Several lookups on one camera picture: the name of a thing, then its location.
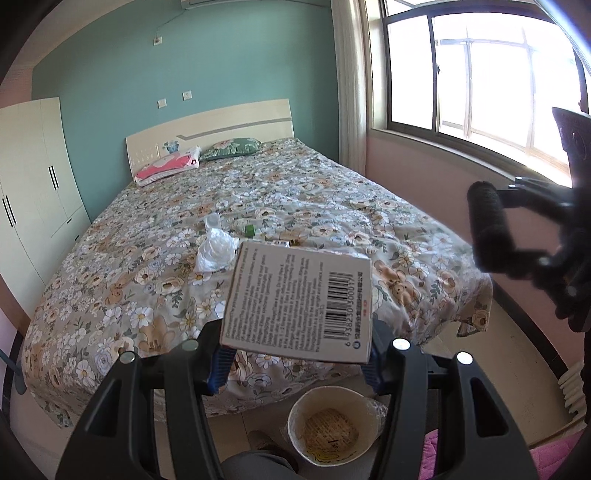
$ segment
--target white headboard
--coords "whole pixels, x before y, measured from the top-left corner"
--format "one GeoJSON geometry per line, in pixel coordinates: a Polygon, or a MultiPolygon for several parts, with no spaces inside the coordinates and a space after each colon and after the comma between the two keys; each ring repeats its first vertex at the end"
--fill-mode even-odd
{"type": "Polygon", "coordinates": [[[288,99],[244,103],[196,113],[156,125],[126,138],[132,176],[143,166],[166,155],[163,144],[178,141],[178,149],[199,145],[204,151],[230,138],[253,137],[261,142],[293,137],[288,99]]]}

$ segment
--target barcode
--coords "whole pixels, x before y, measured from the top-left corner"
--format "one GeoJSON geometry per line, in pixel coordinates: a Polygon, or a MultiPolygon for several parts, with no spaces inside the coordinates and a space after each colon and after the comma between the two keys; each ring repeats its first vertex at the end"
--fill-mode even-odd
{"type": "Polygon", "coordinates": [[[324,338],[349,340],[354,291],[353,275],[329,273],[329,292],[324,314],[324,338]]]}

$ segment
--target wardrobe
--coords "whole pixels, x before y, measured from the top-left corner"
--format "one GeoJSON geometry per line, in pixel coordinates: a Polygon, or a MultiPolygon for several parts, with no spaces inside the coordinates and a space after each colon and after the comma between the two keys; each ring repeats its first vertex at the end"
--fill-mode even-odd
{"type": "Polygon", "coordinates": [[[29,317],[90,226],[61,125],[60,99],[0,109],[0,275],[29,317]]]}

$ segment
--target green floral pillow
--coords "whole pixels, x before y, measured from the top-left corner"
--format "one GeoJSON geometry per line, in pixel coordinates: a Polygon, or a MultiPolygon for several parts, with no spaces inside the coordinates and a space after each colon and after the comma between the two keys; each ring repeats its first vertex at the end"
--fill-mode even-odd
{"type": "Polygon", "coordinates": [[[199,160],[218,160],[220,158],[253,155],[259,151],[261,143],[256,138],[232,138],[216,143],[202,153],[199,160]]]}

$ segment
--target silver bolt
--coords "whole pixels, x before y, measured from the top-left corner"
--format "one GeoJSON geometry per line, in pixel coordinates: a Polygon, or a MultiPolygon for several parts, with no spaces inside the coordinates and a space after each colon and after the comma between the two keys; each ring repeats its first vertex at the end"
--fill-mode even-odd
{"type": "Polygon", "coordinates": [[[119,357],[119,360],[121,360],[122,364],[125,364],[125,365],[130,364],[131,362],[133,362],[135,360],[135,353],[124,352],[119,357]]]}
{"type": "Polygon", "coordinates": [[[464,365],[470,365],[474,358],[468,352],[459,352],[457,354],[457,361],[464,365]]]}
{"type": "Polygon", "coordinates": [[[410,348],[410,342],[406,338],[396,338],[392,341],[392,345],[396,350],[408,350],[410,348]]]}
{"type": "Polygon", "coordinates": [[[183,343],[183,350],[186,352],[194,352],[199,348],[199,342],[193,338],[190,338],[186,342],[183,343]]]}

